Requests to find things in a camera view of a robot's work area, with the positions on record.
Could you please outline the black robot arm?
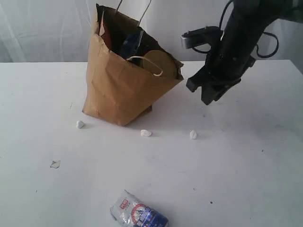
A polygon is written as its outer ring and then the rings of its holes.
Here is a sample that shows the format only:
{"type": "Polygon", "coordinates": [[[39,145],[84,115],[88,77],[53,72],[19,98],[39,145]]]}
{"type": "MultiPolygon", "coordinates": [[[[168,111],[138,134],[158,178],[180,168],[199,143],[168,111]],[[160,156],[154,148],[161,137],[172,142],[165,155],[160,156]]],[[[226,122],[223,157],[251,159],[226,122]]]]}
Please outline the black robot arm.
{"type": "Polygon", "coordinates": [[[208,44],[205,65],[187,80],[191,92],[199,87],[201,100],[209,105],[218,101],[230,88],[241,81],[248,68],[255,63],[251,56],[258,50],[262,35],[276,38],[265,29],[277,19],[302,23],[303,2],[301,0],[230,0],[233,4],[227,25],[206,26],[188,31],[181,36],[186,49],[208,44]]]}

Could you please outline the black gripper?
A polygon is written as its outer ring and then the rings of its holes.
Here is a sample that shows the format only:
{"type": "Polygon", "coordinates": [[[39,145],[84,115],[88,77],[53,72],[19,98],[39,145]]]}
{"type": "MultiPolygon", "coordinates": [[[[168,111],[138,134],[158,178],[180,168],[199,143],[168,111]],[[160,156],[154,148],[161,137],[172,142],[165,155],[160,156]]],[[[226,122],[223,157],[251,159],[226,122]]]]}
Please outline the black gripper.
{"type": "Polygon", "coordinates": [[[256,59],[250,54],[239,55],[235,48],[218,43],[206,56],[205,65],[186,82],[186,87],[195,92],[202,88],[201,100],[209,105],[218,101],[230,88],[241,80],[256,59]]]}

